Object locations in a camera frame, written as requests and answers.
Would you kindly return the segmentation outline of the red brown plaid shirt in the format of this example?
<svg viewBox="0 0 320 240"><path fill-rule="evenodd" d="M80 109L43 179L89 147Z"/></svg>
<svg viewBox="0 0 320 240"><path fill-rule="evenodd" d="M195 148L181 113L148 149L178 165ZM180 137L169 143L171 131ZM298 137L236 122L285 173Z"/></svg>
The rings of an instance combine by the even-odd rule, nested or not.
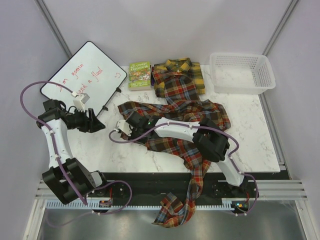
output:
<svg viewBox="0 0 320 240"><path fill-rule="evenodd" d="M118 106L119 113L127 119L131 112L143 117L165 117L182 122L200 122L204 118L212 120L222 131L231 127L225 108L210 100L200 100L196 85L180 71L156 70L153 72L155 85L163 84L163 97L166 104L151 104L127 101ZM196 212L196 200L202 194L204 177L211 163L203 158L196 146L186 140L175 138L150 139L143 144L149 151L168 153L183 159L190 170L186 199L181 202L173 193L168 193L160 202L155 225L165 228L179 227L187 223Z"/></svg>

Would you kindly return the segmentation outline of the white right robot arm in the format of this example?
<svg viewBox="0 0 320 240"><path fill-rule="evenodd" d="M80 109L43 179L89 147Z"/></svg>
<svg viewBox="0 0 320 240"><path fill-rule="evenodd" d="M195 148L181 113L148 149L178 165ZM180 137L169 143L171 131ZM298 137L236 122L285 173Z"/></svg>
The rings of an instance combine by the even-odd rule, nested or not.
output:
<svg viewBox="0 0 320 240"><path fill-rule="evenodd" d="M218 165L233 196L240 197L247 191L247 180L231 157L229 141L235 139L208 118L183 122L160 116L148 118L134 111L126 120L119 120L116 127L131 141L174 138L193 143L203 158Z"/></svg>

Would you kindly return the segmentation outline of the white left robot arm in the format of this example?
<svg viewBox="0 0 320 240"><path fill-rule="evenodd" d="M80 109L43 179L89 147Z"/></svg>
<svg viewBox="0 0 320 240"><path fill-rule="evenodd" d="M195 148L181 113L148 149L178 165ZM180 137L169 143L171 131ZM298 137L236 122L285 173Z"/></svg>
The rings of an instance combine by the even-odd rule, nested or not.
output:
<svg viewBox="0 0 320 240"><path fill-rule="evenodd" d="M73 156L68 140L69 130L92 134L105 129L94 110L85 108L88 100L85 94L76 96L71 111L63 101L50 99L43 103L45 112L38 116L37 125L45 134L49 150L49 169L42 179L64 205L76 199L85 203L92 191L99 197L110 191L102 173L90 172Z"/></svg>

